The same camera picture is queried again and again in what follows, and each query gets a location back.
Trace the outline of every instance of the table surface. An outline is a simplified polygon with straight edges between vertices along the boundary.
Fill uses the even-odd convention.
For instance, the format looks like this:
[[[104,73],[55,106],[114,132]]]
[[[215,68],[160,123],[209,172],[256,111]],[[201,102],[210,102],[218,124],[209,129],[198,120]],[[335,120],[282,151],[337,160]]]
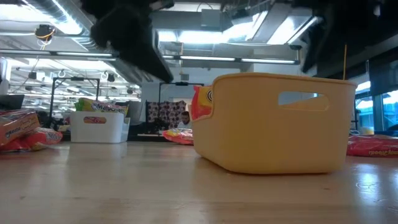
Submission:
[[[172,143],[0,155],[1,223],[398,223],[398,159],[323,175],[241,175]]]

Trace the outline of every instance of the snack bag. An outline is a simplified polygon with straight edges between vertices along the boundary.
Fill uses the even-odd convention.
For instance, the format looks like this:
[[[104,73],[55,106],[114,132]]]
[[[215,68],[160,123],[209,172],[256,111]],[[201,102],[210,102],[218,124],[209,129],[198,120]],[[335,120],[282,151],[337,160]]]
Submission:
[[[0,146],[40,126],[34,110],[21,109],[0,112]]]
[[[49,128],[35,128],[33,131],[0,146],[0,152],[38,151],[48,145],[58,144],[62,133]]]
[[[213,92],[211,86],[193,86],[193,89],[195,94],[192,98],[191,114],[195,120],[211,113]]]
[[[124,117],[126,117],[128,110],[128,106],[112,105],[87,98],[80,98],[79,101],[75,103],[75,108],[76,111],[122,113]]]
[[[350,136],[347,156],[398,157],[398,138],[383,135]]]
[[[164,138],[169,141],[179,144],[193,145],[192,129],[187,128],[173,128],[162,132]]]

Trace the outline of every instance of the bin handle hole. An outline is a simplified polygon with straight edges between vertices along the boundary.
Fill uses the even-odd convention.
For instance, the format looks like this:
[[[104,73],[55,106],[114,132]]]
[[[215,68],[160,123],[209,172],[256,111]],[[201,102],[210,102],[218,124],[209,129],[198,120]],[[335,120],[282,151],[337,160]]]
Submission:
[[[278,105],[285,110],[326,111],[330,104],[320,93],[284,91],[279,93]]]

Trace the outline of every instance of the person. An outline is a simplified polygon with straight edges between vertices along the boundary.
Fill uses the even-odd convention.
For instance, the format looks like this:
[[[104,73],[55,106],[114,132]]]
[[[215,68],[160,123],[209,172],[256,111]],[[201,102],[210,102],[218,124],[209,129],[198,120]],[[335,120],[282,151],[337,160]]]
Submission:
[[[177,127],[192,129],[192,122],[191,119],[189,118],[188,111],[184,111],[181,113],[181,122],[179,122]]]

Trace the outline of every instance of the yellow plastic bin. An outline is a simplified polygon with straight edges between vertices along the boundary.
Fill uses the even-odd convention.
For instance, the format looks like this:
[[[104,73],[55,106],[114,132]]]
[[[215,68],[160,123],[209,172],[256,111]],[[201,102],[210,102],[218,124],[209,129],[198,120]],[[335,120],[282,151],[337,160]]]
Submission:
[[[237,73],[213,82],[213,109],[193,121],[199,155],[247,174],[324,173],[342,168],[356,84]],[[282,92],[321,96],[279,105]]]

